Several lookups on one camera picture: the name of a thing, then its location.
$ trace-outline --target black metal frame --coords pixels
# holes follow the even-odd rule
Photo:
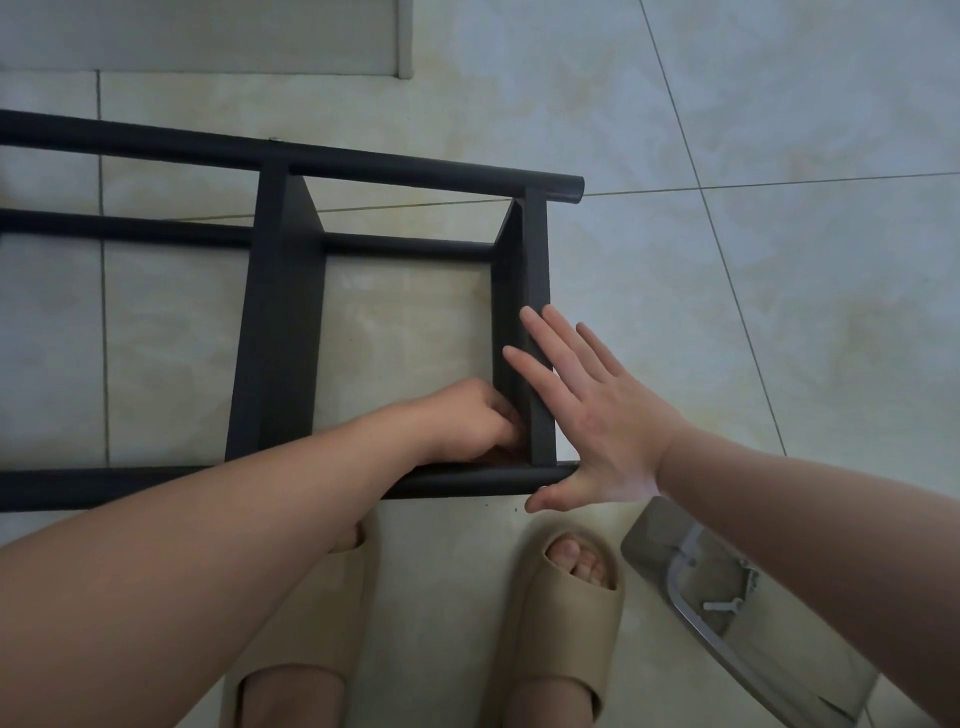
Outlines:
[[[528,464],[418,468],[387,497],[527,494],[573,471],[575,464],[557,463],[549,411],[499,352],[511,344],[546,363],[517,313],[525,304],[540,309],[549,303],[546,204],[580,202],[582,177],[9,110],[0,110],[0,146],[259,172],[252,228],[0,209],[0,234],[250,250],[227,460],[312,432],[326,257],[366,255],[490,263],[493,385],[517,408],[529,433]],[[325,232],[304,177],[513,201],[492,245]],[[0,511],[89,508],[201,469],[5,471],[0,473]]]

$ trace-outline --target hand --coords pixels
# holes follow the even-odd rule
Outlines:
[[[405,406],[413,408],[428,438],[423,464],[466,462],[523,442],[520,416],[483,379],[458,381]]]
[[[693,425],[630,376],[584,324],[574,329],[552,305],[542,318],[525,306],[520,320],[559,376],[514,347],[505,347],[503,355],[537,390],[580,453],[576,473],[540,488],[527,500],[527,511],[567,511],[656,495],[663,456]]]

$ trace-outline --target wrist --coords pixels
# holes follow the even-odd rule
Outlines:
[[[654,480],[657,483],[657,489],[665,496],[673,497],[673,491],[677,483],[678,461],[683,461],[689,457],[690,448],[695,448],[695,441],[704,431],[691,423],[684,423],[679,427],[670,438],[667,447],[660,456],[660,462],[654,471]]]
[[[410,455],[411,470],[420,465],[436,462],[440,435],[420,400],[408,400],[388,404],[377,410],[389,421],[391,431]]]

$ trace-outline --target sandal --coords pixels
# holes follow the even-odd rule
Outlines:
[[[561,536],[572,537],[604,561],[612,589],[577,578],[547,558],[546,550]],[[560,524],[534,538],[514,574],[477,725],[499,726],[513,687],[541,677],[566,677],[584,685],[593,698],[595,720],[606,700],[623,595],[616,555],[595,533]]]
[[[288,594],[224,679],[220,728],[234,728],[241,687],[267,667],[322,667],[348,682],[356,674],[376,587],[380,539],[370,512],[359,546],[328,553]]]

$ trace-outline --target tile grout line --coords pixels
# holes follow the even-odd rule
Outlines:
[[[693,167],[694,176],[697,175],[696,167]],[[916,172],[908,175],[874,175],[871,177],[832,177],[823,180],[794,180],[789,182],[749,182],[744,184],[704,184],[694,187],[658,187],[657,189],[624,189],[615,192],[586,192],[584,193],[584,198],[587,197],[614,197],[616,195],[650,195],[657,194],[660,192],[696,192],[699,190],[712,190],[712,189],[749,189],[752,187],[782,187],[790,184],[829,184],[831,182],[869,182],[871,180],[914,180],[924,177],[956,177],[960,176],[960,171],[957,172]],[[488,203],[501,203],[507,202],[509,198],[498,197],[490,200],[456,200],[451,202],[439,202],[439,203],[410,203],[408,205],[370,205],[364,207],[332,207],[330,209],[318,209],[317,214],[327,214],[328,212],[362,212],[364,210],[371,209],[405,209],[408,207],[440,207],[440,206],[454,206],[454,205],[483,205]],[[240,213],[240,214],[231,214],[231,215],[206,215],[202,217],[170,217],[163,218],[165,220],[183,222],[183,223],[200,223],[200,222],[215,222],[217,220],[241,220],[243,218],[253,217],[253,213]]]
[[[101,104],[100,71],[97,74],[97,121],[103,120]],[[104,216],[104,156],[97,155],[97,207]],[[107,243],[100,240],[100,329],[102,332],[101,356],[104,360],[104,460],[110,465],[110,400],[107,387]]]
[[[770,411],[770,418],[774,422],[774,430],[777,432],[777,439],[780,442],[780,450],[786,454],[786,446],[783,444],[783,436],[780,434],[780,424],[777,422],[777,415],[774,413],[774,405],[770,402],[770,393],[767,391],[767,383],[763,379],[763,372],[760,370],[760,362],[756,358],[754,342],[750,338],[750,330],[747,328],[747,319],[743,315],[743,308],[740,306],[740,299],[736,295],[736,288],[733,286],[733,278],[730,275],[730,267],[727,265],[727,258],[723,255],[723,246],[720,245],[720,237],[717,235],[716,226],[713,225],[713,216],[710,214],[710,207],[707,204],[707,194],[700,184],[700,175],[697,172],[697,165],[693,161],[693,154],[690,152],[690,144],[686,140],[684,124],[680,120],[680,112],[677,109],[677,103],[673,98],[673,91],[670,88],[670,82],[666,78],[666,68],[663,67],[663,59],[660,57],[660,49],[657,47],[657,40],[654,38],[654,29],[650,25],[650,18],[647,17],[647,9],[643,5],[643,0],[637,0],[640,4],[640,12],[643,13],[643,21],[647,26],[647,33],[650,35],[650,43],[654,49],[654,55],[657,56],[657,63],[660,65],[660,73],[663,76],[663,85],[666,87],[667,96],[670,98],[670,105],[673,107],[674,116],[677,119],[677,126],[680,129],[680,136],[684,141],[686,155],[690,159],[690,168],[693,170],[693,178],[697,182],[697,188],[700,190],[700,199],[704,203],[704,210],[707,213],[707,221],[710,223],[710,231],[713,233],[713,241],[717,246],[717,253],[720,254],[720,262],[723,264],[724,273],[727,274],[727,284],[730,286],[730,292],[733,295],[733,303],[736,305],[736,312],[740,316],[740,325],[743,327],[743,333],[747,337],[747,346],[750,348],[750,356],[754,358],[754,367],[756,375],[760,380],[760,389],[763,390],[763,397],[767,400],[767,409]]]

